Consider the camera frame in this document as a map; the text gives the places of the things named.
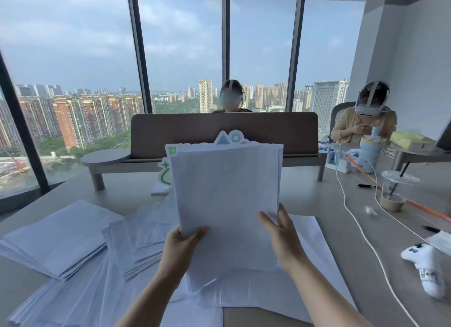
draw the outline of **cup lid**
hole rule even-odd
[[[390,181],[396,182],[398,184],[415,184],[420,181],[418,177],[410,174],[404,173],[400,176],[401,172],[396,170],[384,170],[382,176]]]

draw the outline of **person wearing headset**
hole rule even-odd
[[[338,143],[360,142],[373,127],[381,128],[381,137],[390,138],[397,125],[396,113],[385,106],[390,89],[375,81],[365,85],[358,94],[354,108],[347,108],[335,123],[330,138]]]
[[[277,259],[293,279],[315,327],[373,326],[308,259],[293,221],[282,204],[279,206],[278,224],[264,212],[258,213],[258,219],[271,238]],[[160,326],[166,306],[188,270],[196,246],[202,243],[206,233],[207,229],[201,228],[184,239],[178,226],[168,233],[154,278],[115,327]]]
[[[244,93],[243,87],[238,80],[226,80],[221,87],[221,94],[219,96],[222,109],[218,109],[213,112],[252,112],[251,110],[241,107],[243,105]]]

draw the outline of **hand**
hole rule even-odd
[[[182,237],[180,226],[169,232],[166,236],[157,275],[180,281],[188,270],[194,250],[206,235],[206,231],[206,227],[200,228],[188,239]]]
[[[369,125],[368,124],[359,124],[354,125],[352,128],[350,128],[350,131],[353,134],[363,135],[365,131],[368,131]]]
[[[258,212],[258,219],[269,232],[272,248],[276,253],[277,259],[287,272],[290,272],[296,261],[308,261],[301,242],[299,242],[293,221],[282,204],[279,204],[279,214],[277,216],[279,226],[262,211]]]

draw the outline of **black straw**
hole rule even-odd
[[[410,161],[408,161],[408,162],[405,164],[404,169],[402,170],[401,175],[399,175],[399,177],[402,177],[402,176],[404,175],[405,170],[407,169],[407,167],[409,166],[409,164],[410,164]],[[397,186],[398,186],[398,183],[395,183],[395,185],[393,186],[393,189],[392,189],[392,191],[390,192],[389,196],[392,196],[392,194],[393,194],[393,192],[395,191],[395,189],[396,189]]]

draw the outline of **glass pane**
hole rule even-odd
[[[222,79],[222,0],[138,0],[156,113],[210,112]]]
[[[346,101],[364,0],[306,0],[293,111],[318,114],[319,140],[332,108]]]
[[[0,47],[50,183],[130,145],[143,113],[127,0],[0,0]]]
[[[0,198],[36,185],[36,177],[0,90]]]
[[[243,107],[285,111],[296,0],[230,0],[230,76]]]

